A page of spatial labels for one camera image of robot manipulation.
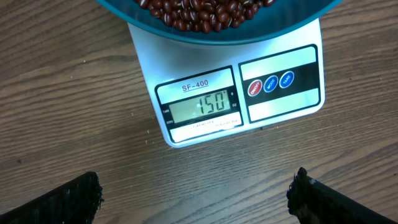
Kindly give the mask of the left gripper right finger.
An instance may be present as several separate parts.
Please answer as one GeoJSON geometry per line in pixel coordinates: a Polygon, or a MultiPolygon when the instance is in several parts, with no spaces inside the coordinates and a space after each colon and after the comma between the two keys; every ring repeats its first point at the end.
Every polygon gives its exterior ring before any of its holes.
{"type": "Polygon", "coordinates": [[[303,224],[397,224],[309,177],[301,167],[286,193],[291,215],[303,224]]]}

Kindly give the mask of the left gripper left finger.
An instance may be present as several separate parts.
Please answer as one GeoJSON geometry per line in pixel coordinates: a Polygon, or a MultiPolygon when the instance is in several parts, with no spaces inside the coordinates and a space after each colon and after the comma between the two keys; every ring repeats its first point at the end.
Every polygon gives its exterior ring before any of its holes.
{"type": "Polygon", "coordinates": [[[97,174],[90,171],[2,214],[1,223],[92,224],[103,202],[102,194],[97,174]]]}

